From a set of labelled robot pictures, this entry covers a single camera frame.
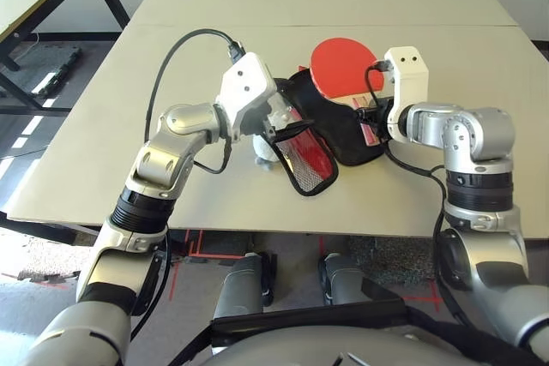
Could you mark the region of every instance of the gray carpet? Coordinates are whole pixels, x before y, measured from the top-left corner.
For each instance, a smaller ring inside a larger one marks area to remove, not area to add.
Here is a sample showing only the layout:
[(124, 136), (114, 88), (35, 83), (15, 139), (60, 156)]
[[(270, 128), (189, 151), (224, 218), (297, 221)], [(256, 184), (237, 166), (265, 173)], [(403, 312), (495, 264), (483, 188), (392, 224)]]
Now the gray carpet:
[[(21, 66), (19, 70), (12, 72), (2, 67), (0, 72), (23, 91), (30, 93), (46, 75), (57, 72), (63, 64), (67, 63), (70, 55), (78, 49), (78, 46), (65, 42), (29, 45), (27, 49), (21, 51), (18, 49), (15, 53), (12, 53), (16, 62)], [(0, 93), (4, 99), (12, 100), (1, 87)], [(0, 104), (5, 105), (7, 103), (0, 100)]]

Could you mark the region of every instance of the black metal frame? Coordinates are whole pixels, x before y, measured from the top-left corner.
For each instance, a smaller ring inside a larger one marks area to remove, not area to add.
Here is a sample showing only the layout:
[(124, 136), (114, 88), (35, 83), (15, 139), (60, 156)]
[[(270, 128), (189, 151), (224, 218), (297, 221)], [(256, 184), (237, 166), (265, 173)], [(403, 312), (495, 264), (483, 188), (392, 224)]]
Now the black metal frame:
[(52, 227), (42, 223), (9, 220), (8, 215), (4, 212), (0, 212), (0, 227), (59, 243), (73, 244), (76, 239), (76, 233), (71, 229)]
[[(15, 27), (11, 33), (0, 42), (0, 62), (9, 70), (19, 70), (19, 65), (14, 62), (9, 54), (20, 44), (54, 9), (64, 0), (45, 0), (23, 23)], [(115, 19), (122, 29), (130, 21), (124, 6), (120, 0), (105, 0)], [(21, 90), (8, 77), (0, 73), (0, 86), (18, 99), (24, 105), (21, 106), (0, 106), (0, 114), (7, 115), (40, 115), (40, 116), (67, 116), (69, 107), (44, 107), (31, 96)]]

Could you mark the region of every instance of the floor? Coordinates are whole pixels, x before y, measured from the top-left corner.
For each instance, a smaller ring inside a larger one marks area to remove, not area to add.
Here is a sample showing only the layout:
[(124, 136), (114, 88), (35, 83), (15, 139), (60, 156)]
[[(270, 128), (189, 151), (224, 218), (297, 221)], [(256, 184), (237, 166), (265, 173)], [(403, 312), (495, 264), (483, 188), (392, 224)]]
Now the floor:
[[(99, 67), (110, 42), (79, 42), (84, 57), (73, 70), (68, 84), (54, 105), (72, 105)], [(63, 119), (0, 116), (0, 157), (19, 155), (49, 143)], [(39, 123), (25, 134), (31, 122)], [(23, 147), (12, 147), (20, 137), (27, 137)], [(0, 209), (9, 207), (17, 187), (28, 176), (40, 152), (0, 160)], [(347, 237), (305, 234), (258, 234), (256, 250), (268, 250), (279, 256), (274, 304), (268, 310), (298, 309), (323, 304), (317, 281), (317, 260), (322, 252), (346, 252)], [(528, 251), (531, 280), (549, 284), (549, 250), (547, 246)], [(129, 366), (167, 364), (173, 356), (209, 322), (223, 279), (230, 268), (218, 261), (179, 262), (173, 267), (159, 307), (130, 347)], [(392, 286), (408, 304), (426, 313), (449, 320), (437, 289), (430, 283), (416, 286)], [(482, 314), (463, 295), (457, 297), (480, 327), (489, 328)], [(33, 340), (63, 308), (75, 299), (75, 279), (57, 282), (18, 281), (0, 274), (0, 366), (16, 364)], [(201, 353), (192, 364), (210, 356)]]
[[(323, 305), (317, 280), (317, 261), (321, 253), (318, 235), (257, 234), (257, 250), (278, 255), (278, 276), (274, 303), (266, 311), (299, 309)], [(345, 252), (347, 237), (324, 236), (323, 252)], [(528, 253), (530, 278), (549, 284), (549, 251), (534, 248)], [(220, 261), (176, 263), (160, 303), (148, 324), (130, 347), (129, 366), (168, 364), (179, 350), (208, 325), (230, 267)], [(451, 321), (437, 289), (431, 284), (391, 286), (407, 304), (439, 320)], [(490, 331), (483, 315), (471, 300), (456, 294), (462, 307), (478, 327)], [(12, 366), (21, 359), (35, 337), (62, 309), (75, 299), (75, 279), (61, 283), (31, 283), (0, 275), (0, 365)], [(211, 353), (205, 350), (191, 363), (201, 364)]]

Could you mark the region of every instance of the black cable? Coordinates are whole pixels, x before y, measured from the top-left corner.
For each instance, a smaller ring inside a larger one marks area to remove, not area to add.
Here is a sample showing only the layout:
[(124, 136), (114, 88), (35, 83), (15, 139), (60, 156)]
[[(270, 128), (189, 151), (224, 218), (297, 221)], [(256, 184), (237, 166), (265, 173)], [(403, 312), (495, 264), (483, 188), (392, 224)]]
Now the black cable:
[(178, 51), (181, 45), (183, 45), (187, 40), (192, 39), (195, 36), (200, 36), (201, 34), (212, 34), (214, 36), (219, 36), (220, 38), (223, 38), (224, 40), (226, 40), (226, 42), (232, 47), (234, 47), (235, 45), (238, 45), (234, 40), (231, 39), (231, 37), (228, 34), (215, 29), (193, 30), (192, 32), (188, 32), (187, 34), (185, 34), (185, 36), (183, 36), (181, 39), (175, 42), (172, 48), (167, 52), (166, 57), (164, 57), (164, 60), (160, 65), (158, 74), (156, 75), (156, 80), (154, 81), (153, 91), (151, 92), (151, 97), (148, 101), (147, 115), (145, 116), (145, 142), (149, 140), (149, 131), (150, 131), (150, 125), (151, 125), (151, 118), (153, 116), (154, 101), (156, 100), (156, 93), (158, 92), (160, 81), (162, 80), (162, 75), (164, 74), (164, 71), (166, 70), (168, 63), (170, 62), (170, 60), (172, 60), (173, 55), (175, 54), (176, 51)]
[(227, 164), (229, 163), (229, 159), (231, 158), (231, 151), (232, 151), (232, 140), (231, 140), (231, 136), (227, 135), (225, 139), (225, 147), (223, 148), (223, 162), (221, 163), (221, 167), (219, 169), (217, 170), (210, 169), (206, 165), (203, 165), (202, 163), (197, 162), (196, 160), (194, 161), (194, 164), (195, 166), (200, 167), (201, 169), (203, 169), (204, 171), (207, 171), (208, 173), (212, 173), (213, 175), (219, 175), (225, 170)]
[(168, 277), (170, 275), (170, 266), (172, 265), (172, 246), (170, 244), (170, 228), (166, 225), (166, 267), (164, 269), (164, 274), (162, 276), (162, 281), (160, 282), (160, 287), (158, 288), (156, 295), (154, 295), (153, 300), (151, 301), (150, 305), (147, 308), (147, 311), (142, 316), (142, 318), (139, 320), (139, 323), (136, 324), (136, 326), (131, 331), (131, 338), (130, 340), (133, 340), (137, 334), (141, 331), (143, 326), (145, 326), (145, 323), (147, 323), (148, 318), (153, 313), (154, 309), (156, 308), (156, 305), (158, 304), (158, 301), (160, 300), (160, 297), (162, 296), (162, 293), (164, 292), (166, 288), (166, 284), (168, 282)]
[(440, 296), (442, 297), (444, 304), (448, 308), (448, 311), (452, 314), (452, 316), (460, 322), (462, 325), (471, 327), (475, 329), (476, 327), (474, 324), (469, 320), (468, 316), (465, 314), (463, 309), (460, 307), (459, 303), (455, 300), (454, 296), (448, 289), (448, 286), (444, 283), (442, 279), (442, 275), (440, 274), (440, 256), (439, 256), (439, 247), (438, 247), (438, 236), (442, 230), (443, 222), (444, 222), (444, 201), (446, 200), (446, 187), (444, 186), (444, 183), (442, 181), (433, 175), (433, 173), (439, 169), (444, 168), (443, 165), (437, 165), (430, 169), (429, 171), (426, 169), (421, 169), (420, 167), (409, 165), (408, 163), (405, 163), (401, 160), (399, 160), (395, 155), (391, 152), (391, 149), (389, 147), (389, 142), (386, 141), (383, 144), (384, 151), (387, 157), (394, 162), (396, 165), (401, 167), (402, 169), (406, 171), (411, 171), (412, 173), (415, 173), (417, 175), (423, 176), (423, 177), (429, 177), (431, 180), (433, 180), (438, 187), (440, 188), (441, 194), (442, 194), (442, 201), (440, 205), (440, 212), (437, 216), (437, 221), (435, 222), (433, 233), (432, 233), (432, 266), (433, 266), (433, 272), (435, 274), (435, 280), (437, 282), (438, 290), (440, 291)]
[(28, 154), (42, 152), (42, 151), (46, 150), (48, 148), (48, 146), (44, 146), (44, 147), (41, 147), (40, 149), (36, 149), (36, 150), (31, 150), (30, 152), (25, 152), (25, 153), (21, 153), (21, 154), (14, 154), (13, 156), (4, 156), (3, 158), (0, 158), (0, 160), (20, 158), (21, 156), (27, 156)]
[[(187, 40), (192, 39), (195, 36), (199, 36), (201, 34), (212, 34), (214, 36), (219, 36), (224, 40), (226, 40), (226, 42), (229, 44), (229, 56), (231, 57), (231, 60), (233, 63), (237, 62), (245, 54), (244, 48), (241, 45), (239, 45), (237, 42), (232, 40), (228, 34), (215, 29), (197, 29), (185, 34), (185, 36), (179, 39), (164, 57), (164, 60), (160, 65), (159, 72), (156, 75), (156, 80), (154, 81), (153, 90), (151, 92), (151, 96), (148, 101), (147, 115), (145, 116), (145, 134), (144, 134), (145, 143), (149, 140), (150, 123), (151, 123), (151, 118), (153, 116), (153, 108), (154, 108), (154, 101), (156, 100), (156, 93), (158, 92), (160, 81), (162, 80), (162, 75), (164, 74), (164, 71), (166, 70), (168, 63), (170, 62), (175, 52), (179, 49), (179, 47), (181, 47), (182, 44), (184, 44)], [(230, 134), (227, 133), (225, 148), (223, 150), (223, 161), (221, 163), (220, 169), (217, 169), (217, 170), (210, 169), (206, 165), (203, 165), (202, 163), (199, 163), (196, 161), (194, 161), (194, 165), (200, 167), (201, 169), (209, 173), (213, 173), (213, 174), (222, 173), (229, 162), (229, 159), (231, 157), (231, 151), (232, 151), (232, 140), (231, 140)], [(170, 242), (170, 229), (169, 227), (167, 227), (167, 225), (166, 225), (166, 229), (167, 229), (166, 239), (165, 239), (166, 240), (166, 269), (164, 270), (164, 275), (162, 277), (162, 281), (160, 282), (160, 287), (157, 290), (156, 295), (154, 296), (151, 304), (147, 308), (147, 312), (145, 312), (143, 317), (139, 320), (139, 323), (137, 323), (136, 327), (134, 327), (134, 329), (131, 331), (131, 340), (133, 340), (137, 336), (137, 334), (141, 331), (145, 323), (148, 321), (148, 318), (153, 313), (154, 308), (156, 308), (156, 305), (158, 304), (158, 301), (160, 300), (160, 297), (162, 296), (162, 293), (166, 288), (166, 283), (168, 280), (168, 276), (170, 274), (170, 266), (172, 264), (172, 246)]]
[(370, 72), (372, 70), (379, 70), (375, 66), (375, 63), (372, 64), (372, 66), (368, 66), (368, 69), (366, 69), (366, 74), (365, 74), (366, 86), (368, 86), (368, 92), (370, 92), (371, 98), (374, 99), (374, 103), (376, 104), (377, 107), (379, 107), (379, 99), (377, 98), (376, 94), (374, 93), (374, 88), (371, 86), (371, 83), (370, 83)]

